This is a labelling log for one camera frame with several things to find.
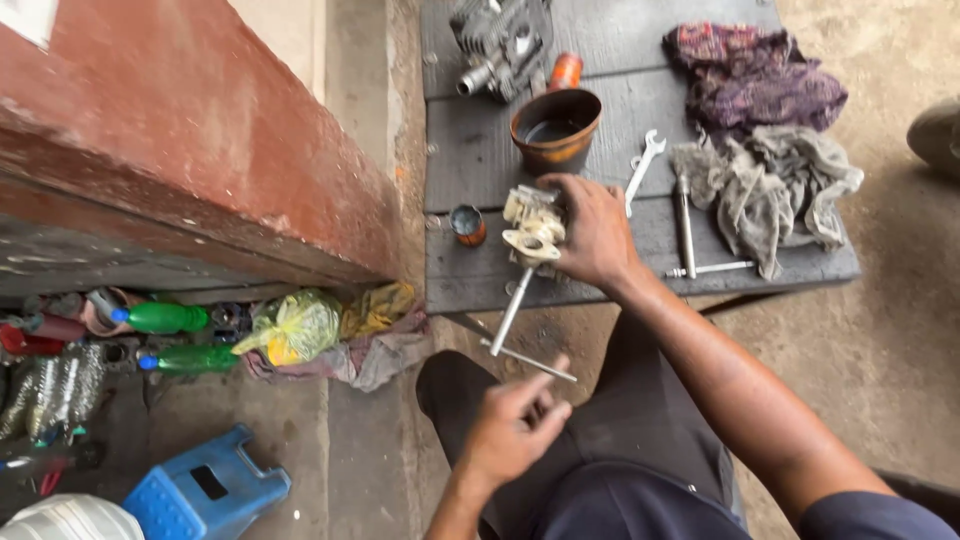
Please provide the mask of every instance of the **gray table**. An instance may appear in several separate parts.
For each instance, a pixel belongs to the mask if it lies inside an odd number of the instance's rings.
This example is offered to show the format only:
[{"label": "gray table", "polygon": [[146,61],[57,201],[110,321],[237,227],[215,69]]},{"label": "gray table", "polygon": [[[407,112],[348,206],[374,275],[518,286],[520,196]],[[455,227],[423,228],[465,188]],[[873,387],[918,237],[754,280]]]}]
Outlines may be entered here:
[{"label": "gray table", "polygon": [[[579,53],[586,74],[581,86],[596,93],[604,105],[582,174],[624,187],[632,172],[630,159],[642,153],[648,130],[658,130],[658,138],[666,137],[668,144],[696,138],[684,118],[686,82],[667,66],[660,47],[662,35],[691,20],[746,22],[766,28],[780,25],[776,8],[762,0],[554,0],[552,6],[556,43],[549,60],[563,50]],[[447,23],[451,8],[451,2],[435,0],[421,9],[431,150],[424,211],[427,223],[434,224],[426,231],[426,310],[487,334],[466,314],[505,308],[510,302],[505,286],[522,273],[508,261],[508,248],[500,240],[508,225],[500,211],[512,187],[534,180],[522,171],[509,132],[511,115],[528,96],[503,106],[483,95],[456,95],[455,80],[464,64]],[[636,249],[661,273],[681,266],[674,182],[666,156],[661,156],[651,165],[633,202]],[[446,215],[461,204],[484,212],[488,239],[478,248],[460,245],[447,225]],[[698,266],[734,260],[716,230],[715,216],[692,209],[690,218]],[[774,282],[764,281],[753,269],[665,281],[682,296],[739,295],[703,311],[710,315],[778,294],[850,282],[860,275],[849,243],[832,253],[818,246],[783,249],[779,259],[783,274]],[[599,290],[582,283],[534,279],[523,305],[570,306],[606,300]]]}]

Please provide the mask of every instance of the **red wall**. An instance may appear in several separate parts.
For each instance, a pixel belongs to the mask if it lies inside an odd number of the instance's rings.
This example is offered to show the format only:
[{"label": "red wall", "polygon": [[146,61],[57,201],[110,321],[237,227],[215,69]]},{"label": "red wall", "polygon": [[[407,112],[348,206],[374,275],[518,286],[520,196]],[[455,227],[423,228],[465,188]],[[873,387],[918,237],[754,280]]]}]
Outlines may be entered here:
[{"label": "red wall", "polygon": [[[399,266],[395,186],[226,0],[61,0],[48,52],[0,26],[0,168],[152,222],[172,253],[318,284]],[[265,266],[242,270],[280,279]]]}]

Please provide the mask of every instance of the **yellow cloth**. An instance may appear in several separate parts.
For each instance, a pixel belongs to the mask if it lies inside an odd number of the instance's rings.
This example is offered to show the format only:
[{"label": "yellow cloth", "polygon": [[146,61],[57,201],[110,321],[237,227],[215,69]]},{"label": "yellow cloth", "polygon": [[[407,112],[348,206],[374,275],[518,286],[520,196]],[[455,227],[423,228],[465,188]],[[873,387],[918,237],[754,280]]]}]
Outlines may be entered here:
[{"label": "yellow cloth", "polygon": [[364,293],[360,302],[354,302],[345,311],[340,323],[340,339],[387,330],[414,306],[413,285],[395,282]]}]

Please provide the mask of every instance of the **open-end wrench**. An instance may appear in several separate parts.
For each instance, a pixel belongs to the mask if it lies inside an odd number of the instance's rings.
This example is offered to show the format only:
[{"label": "open-end wrench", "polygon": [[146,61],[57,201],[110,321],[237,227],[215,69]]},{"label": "open-end wrench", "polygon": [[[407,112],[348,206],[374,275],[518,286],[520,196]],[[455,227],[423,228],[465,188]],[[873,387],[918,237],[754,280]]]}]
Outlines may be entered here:
[{"label": "open-end wrench", "polygon": [[644,137],[647,147],[643,150],[643,156],[637,156],[630,160],[630,165],[634,168],[634,176],[631,177],[630,183],[627,184],[627,217],[633,215],[633,211],[630,210],[630,203],[634,200],[636,191],[640,189],[640,183],[643,182],[643,175],[647,174],[650,162],[654,160],[654,157],[662,154],[663,151],[666,150],[666,139],[661,142],[656,142],[654,140],[655,136],[657,136],[657,130],[647,132],[646,137]]}]

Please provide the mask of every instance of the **plastic bottle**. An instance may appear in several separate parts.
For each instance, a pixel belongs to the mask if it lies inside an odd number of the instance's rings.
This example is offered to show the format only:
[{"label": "plastic bottle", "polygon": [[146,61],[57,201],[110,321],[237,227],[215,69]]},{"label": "plastic bottle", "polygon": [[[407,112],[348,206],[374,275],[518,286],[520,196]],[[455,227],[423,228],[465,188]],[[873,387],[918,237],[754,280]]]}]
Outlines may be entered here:
[{"label": "plastic bottle", "polygon": [[240,359],[230,348],[230,345],[176,345],[156,355],[141,356],[139,363],[143,369],[156,369],[167,375],[229,371]]},{"label": "plastic bottle", "polygon": [[206,311],[198,306],[180,306],[144,302],[133,307],[121,307],[110,314],[115,323],[127,323],[136,331],[146,333],[177,333],[200,331],[206,326]]}]

